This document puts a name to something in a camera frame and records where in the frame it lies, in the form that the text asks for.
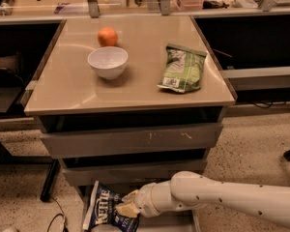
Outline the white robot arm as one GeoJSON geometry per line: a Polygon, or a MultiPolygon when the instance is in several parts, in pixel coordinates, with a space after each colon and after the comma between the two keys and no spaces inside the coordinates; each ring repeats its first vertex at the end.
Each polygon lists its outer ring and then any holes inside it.
{"type": "Polygon", "coordinates": [[[208,203],[290,229],[290,187],[220,182],[189,171],[129,193],[116,210],[129,218],[152,218],[166,212],[194,210],[208,203]]]}

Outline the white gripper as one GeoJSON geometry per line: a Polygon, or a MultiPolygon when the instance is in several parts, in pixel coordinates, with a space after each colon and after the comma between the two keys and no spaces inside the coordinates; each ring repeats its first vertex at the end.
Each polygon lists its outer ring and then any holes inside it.
{"type": "Polygon", "coordinates": [[[191,205],[176,199],[171,193],[169,181],[145,185],[140,190],[136,189],[125,195],[122,201],[124,203],[118,204],[116,210],[121,216],[128,218],[136,218],[139,214],[152,218],[166,212],[183,212],[204,207],[202,203],[191,205]]]}

